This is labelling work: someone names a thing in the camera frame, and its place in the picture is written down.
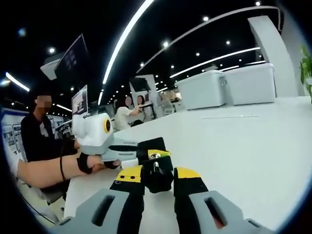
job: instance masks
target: gray gripper housing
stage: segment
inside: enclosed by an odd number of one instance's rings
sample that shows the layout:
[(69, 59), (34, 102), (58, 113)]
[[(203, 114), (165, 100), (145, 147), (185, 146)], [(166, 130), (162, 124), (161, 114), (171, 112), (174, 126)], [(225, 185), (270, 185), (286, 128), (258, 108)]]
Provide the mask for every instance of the gray gripper housing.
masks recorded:
[[(190, 200), (195, 209), (201, 234), (274, 234), (252, 219), (244, 220), (242, 210), (217, 191), (191, 194)], [(218, 229), (209, 210), (213, 204), (225, 227)]]
[[(55, 234), (117, 234), (121, 213), (128, 196), (129, 193), (126, 192), (101, 189), (77, 208), (75, 217), (64, 219), (50, 231)], [(190, 199), (201, 234), (274, 234), (252, 219), (244, 220), (242, 210), (216, 191), (192, 194)], [(222, 229), (218, 229), (215, 225), (207, 206), (209, 199), (225, 224)], [(103, 215), (102, 210), (105, 206), (108, 210)]]
[(114, 137), (114, 134), (111, 134), (106, 141), (100, 146), (84, 146), (81, 145), (81, 151), (86, 155), (101, 155), (103, 162), (110, 161), (127, 161), (136, 159), (136, 151), (114, 151), (109, 149), (110, 146), (135, 146), (137, 147), (137, 141), (123, 140), (117, 137)]
[(54, 234), (117, 234), (128, 196), (127, 192), (101, 189), (77, 207), (75, 217), (65, 218), (49, 231)]

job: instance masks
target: white countertop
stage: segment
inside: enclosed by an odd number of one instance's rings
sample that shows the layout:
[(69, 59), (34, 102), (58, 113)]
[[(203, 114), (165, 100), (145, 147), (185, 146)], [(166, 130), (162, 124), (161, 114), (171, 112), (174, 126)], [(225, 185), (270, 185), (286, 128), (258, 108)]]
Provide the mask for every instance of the white countertop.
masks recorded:
[[(277, 230), (305, 193), (312, 175), (312, 106), (309, 97), (277, 98), (275, 103), (183, 111), (116, 133), (144, 141), (163, 137), (173, 165), (201, 174), (239, 206), (245, 218)], [(118, 170), (71, 180), (66, 216)], [(140, 233), (178, 233), (173, 193), (146, 190)]]

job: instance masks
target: poster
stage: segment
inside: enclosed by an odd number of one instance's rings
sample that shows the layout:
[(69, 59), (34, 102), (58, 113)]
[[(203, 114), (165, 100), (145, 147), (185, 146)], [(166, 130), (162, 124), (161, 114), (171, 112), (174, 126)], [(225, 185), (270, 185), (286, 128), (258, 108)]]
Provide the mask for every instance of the poster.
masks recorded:
[(85, 85), (72, 98), (73, 115), (88, 114), (88, 87)]
[[(21, 139), (20, 123), (27, 114), (28, 112), (24, 111), (3, 109), (3, 119), (1, 120), (1, 137), (3, 143), (9, 146), (8, 148), (10, 149), (12, 155), (15, 155), (21, 160), (23, 160), (23, 157), (21, 154), (22, 142), (19, 142), (19, 139)], [(64, 122), (63, 117), (60, 116), (48, 115), (48, 117), (51, 121), (52, 129), (54, 129), (54, 131)]]

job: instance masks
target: potted plant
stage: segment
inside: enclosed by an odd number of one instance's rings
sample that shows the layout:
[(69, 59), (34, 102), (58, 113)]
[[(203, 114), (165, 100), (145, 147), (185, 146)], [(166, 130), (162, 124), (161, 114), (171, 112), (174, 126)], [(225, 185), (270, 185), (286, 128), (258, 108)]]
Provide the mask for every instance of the potted plant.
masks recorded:
[(312, 104), (312, 59), (305, 45), (302, 46), (301, 52), (304, 56), (300, 62), (301, 83), (310, 94)]

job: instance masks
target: man in black shirt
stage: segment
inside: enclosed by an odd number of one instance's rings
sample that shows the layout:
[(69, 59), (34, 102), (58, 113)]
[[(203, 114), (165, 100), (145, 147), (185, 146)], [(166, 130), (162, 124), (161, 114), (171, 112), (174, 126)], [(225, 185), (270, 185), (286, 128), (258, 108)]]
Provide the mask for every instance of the man in black shirt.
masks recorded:
[[(21, 122), (21, 138), (28, 162), (58, 158), (64, 155), (77, 153), (77, 141), (55, 139), (51, 121), (46, 115), (51, 109), (52, 98), (47, 93), (38, 93), (35, 96), (35, 108)], [(56, 184), (42, 189), (43, 192), (66, 192), (69, 182)]]

